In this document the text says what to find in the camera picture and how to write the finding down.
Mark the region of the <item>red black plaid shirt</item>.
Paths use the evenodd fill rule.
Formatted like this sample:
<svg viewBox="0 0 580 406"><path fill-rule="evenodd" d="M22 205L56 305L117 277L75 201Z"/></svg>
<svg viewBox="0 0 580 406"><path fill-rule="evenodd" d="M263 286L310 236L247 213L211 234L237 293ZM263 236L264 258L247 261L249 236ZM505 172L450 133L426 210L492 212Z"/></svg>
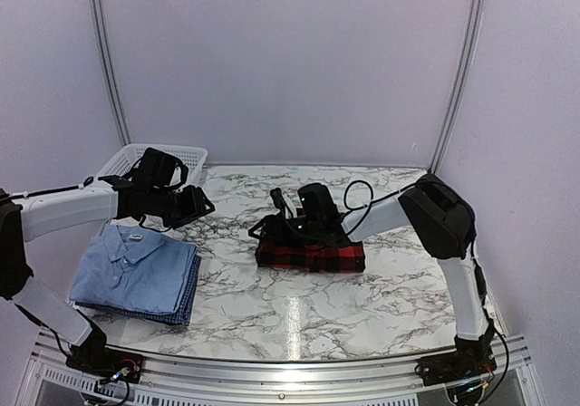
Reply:
<svg viewBox="0 0 580 406"><path fill-rule="evenodd" d="M309 273L361 273L366 268L362 243L350 246L281 246L261 242L255 251L260 267L301 270Z"/></svg>

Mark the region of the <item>light blue shirt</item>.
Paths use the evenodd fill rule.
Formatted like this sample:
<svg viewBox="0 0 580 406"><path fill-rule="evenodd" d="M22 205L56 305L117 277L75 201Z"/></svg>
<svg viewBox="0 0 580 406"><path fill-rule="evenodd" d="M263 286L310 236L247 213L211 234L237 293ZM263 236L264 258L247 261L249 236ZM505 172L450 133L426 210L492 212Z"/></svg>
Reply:
<svg viewBox="0 0 580 406"><path fill-rule="evenodd" d="M108 225L83 254L70 298L78 305L171 314L196 254L194 245L155 231Z"/></svg>

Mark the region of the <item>blue checked shirt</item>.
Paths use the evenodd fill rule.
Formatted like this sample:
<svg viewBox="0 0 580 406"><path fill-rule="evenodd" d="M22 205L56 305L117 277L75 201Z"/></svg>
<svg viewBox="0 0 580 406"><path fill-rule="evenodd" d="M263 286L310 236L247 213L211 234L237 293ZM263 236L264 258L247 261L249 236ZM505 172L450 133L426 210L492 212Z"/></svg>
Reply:
<svg viewBox="0 0 580 406"><path fill-rule="evenodd" d="M192 313L200 263L201 258L199 256L194 256L191 267L189 268L186 284L183 287L183 294L179 300L178 307L175 312L170 314L153 314L141 311L130 311L109 305L90 304L79 301L76 301L75 304L83 308L111 312L129 318L147 320L169 326L186 326L189 324Z"/></svg>

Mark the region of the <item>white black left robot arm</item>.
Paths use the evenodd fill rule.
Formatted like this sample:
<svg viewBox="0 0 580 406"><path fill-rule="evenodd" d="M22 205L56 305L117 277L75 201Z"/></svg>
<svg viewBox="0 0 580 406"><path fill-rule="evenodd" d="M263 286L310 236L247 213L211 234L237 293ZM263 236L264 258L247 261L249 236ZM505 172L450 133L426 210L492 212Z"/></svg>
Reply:
<svg viewBox="0 0 580 406"><path fill-rule="evenodd" d="M201 188L99 182L1 195L1 296L69 344L67 362L105 374L127 360L77 304L164 315L190 300L195 246L167 231L214 211Z"/></svg>

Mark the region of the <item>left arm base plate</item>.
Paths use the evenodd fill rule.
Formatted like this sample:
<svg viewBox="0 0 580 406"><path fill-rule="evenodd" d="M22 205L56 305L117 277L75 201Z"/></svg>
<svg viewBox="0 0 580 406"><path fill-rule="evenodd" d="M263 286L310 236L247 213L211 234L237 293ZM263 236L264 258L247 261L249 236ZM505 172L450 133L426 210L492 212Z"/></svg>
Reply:
<svg viewBox="0 0 580 406"><path fill-rule="evenodd" d="M144 357L138 353L106 348L104 353L95 358L82 357L79 353L70 353L65 363L69 368L102 378L112 377L114 373L128 368L130 371L123 376L123 379L129 383L138 383L141 378Z"/></svg>

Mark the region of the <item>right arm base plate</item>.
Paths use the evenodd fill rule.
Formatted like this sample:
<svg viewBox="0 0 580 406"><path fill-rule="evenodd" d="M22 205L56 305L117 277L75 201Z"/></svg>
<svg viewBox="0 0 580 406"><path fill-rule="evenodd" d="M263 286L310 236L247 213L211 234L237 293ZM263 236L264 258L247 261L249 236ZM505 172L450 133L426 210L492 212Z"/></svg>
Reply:
<svg viewBox="0 0 580 406"><path fill-rule="evenodd" d="M497 367L493 354L485 355L478 361L469 353L451 352L421 357L415 366L415 373L425 386L432 386L491 374Z"/></svg>

